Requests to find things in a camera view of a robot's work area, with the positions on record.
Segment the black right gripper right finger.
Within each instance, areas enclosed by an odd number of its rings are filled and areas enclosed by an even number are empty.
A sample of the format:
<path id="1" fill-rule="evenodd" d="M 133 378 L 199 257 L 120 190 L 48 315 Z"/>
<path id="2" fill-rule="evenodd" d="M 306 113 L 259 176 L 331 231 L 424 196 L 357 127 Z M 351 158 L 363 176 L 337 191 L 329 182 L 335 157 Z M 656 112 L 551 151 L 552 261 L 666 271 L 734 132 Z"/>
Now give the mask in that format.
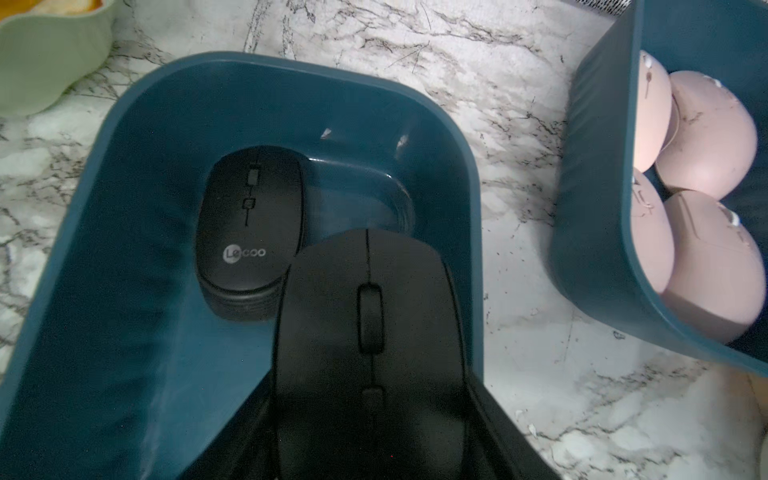
<path id="1" fill-rule="evenodd" d="M 560 479 L 472 372 L 466 397 L 465 479 Z"/>

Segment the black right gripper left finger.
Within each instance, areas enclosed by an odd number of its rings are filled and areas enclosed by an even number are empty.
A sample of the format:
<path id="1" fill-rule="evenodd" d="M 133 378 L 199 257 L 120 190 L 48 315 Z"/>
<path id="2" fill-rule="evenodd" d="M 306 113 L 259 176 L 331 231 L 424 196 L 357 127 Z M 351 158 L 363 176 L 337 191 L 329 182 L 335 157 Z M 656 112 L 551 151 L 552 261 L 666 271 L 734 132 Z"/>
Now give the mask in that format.
<path id="1" fill-rule="evenodd" d="M 179 479 L 277 479 L 269 371 Z"/>

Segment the black mouse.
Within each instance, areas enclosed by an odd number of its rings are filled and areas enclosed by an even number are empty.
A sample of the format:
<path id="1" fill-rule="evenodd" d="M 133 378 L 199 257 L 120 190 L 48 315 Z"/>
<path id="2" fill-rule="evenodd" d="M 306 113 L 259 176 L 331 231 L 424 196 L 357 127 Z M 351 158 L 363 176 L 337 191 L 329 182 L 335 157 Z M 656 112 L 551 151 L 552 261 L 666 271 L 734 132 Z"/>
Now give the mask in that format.
<path id="1" fill-rule="evenodd" d="M 281 478 L 459 478 L 464 386 L 460 312 L 432 247 L 357 229 L 294 259 L 274 353 Z"/>
<path id="2" fill-rule="evenodd" d="M 284 277 L 304 245 L 307 158 L 278 146 L 223 156 L 199 210 L 195 267 L 219 317 L 265 321 L 279 309 Z"/>

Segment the teal storage box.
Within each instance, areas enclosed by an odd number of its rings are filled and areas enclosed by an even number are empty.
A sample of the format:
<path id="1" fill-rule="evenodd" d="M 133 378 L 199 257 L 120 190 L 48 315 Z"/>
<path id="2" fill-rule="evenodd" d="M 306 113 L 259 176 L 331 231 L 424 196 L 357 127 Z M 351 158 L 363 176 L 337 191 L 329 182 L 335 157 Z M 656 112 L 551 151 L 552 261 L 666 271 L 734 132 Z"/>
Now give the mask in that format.
<path id="1" fill-rule="evenodd" d="M 592 318 L 693 358 L 767 373 L 767 320 L 723 345 L 682 323 L 651 288 L 630 233 L 639 55 L 721 80 L 767 132 L 767 6 L 635 1 L 591 47 L 569 90 L 549 262 L 558 290 Z"/>
<path id="2" fill-rule="evenodd" d="M 306 239 L 398 231 L 438 250 L 483 370 L 478 167 L 448 114 L 402 84 L 239 52 L 169 63 L 108 113 L 1 385 L 5 479 L 174 479 L 269 369 L 272 321 L 232 322 L 194 271 L 224 155 L 304 154 Z"/>

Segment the peach pink mouse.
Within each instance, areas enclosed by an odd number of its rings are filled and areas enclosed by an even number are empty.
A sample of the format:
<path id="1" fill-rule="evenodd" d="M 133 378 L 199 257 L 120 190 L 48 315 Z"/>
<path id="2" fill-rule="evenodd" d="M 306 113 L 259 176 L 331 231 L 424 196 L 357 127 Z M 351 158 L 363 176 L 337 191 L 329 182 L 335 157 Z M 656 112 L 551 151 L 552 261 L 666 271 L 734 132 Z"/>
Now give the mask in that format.
<path id="1" fill-rule="evenodd" d="M 641 173 L 651 168 L 662 150 L 671 111 L 669 73 L 660 61 L 641 50 L 633 152 L 633 166 Z"/>

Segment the pink mouse top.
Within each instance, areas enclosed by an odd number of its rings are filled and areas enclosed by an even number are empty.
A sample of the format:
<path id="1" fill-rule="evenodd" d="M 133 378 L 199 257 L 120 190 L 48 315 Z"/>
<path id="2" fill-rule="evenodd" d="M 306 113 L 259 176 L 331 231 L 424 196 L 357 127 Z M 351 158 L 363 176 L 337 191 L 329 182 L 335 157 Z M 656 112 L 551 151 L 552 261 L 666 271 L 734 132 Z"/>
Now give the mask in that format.
<path id="1" fill-rule="evenodd" d="M 670 75 L 674 132 L 656 172 L 665 188 L 694 190 L 717 200 L 746 177 L 757 153 L 755 121 L 720 80 L 697 71 Z"/>

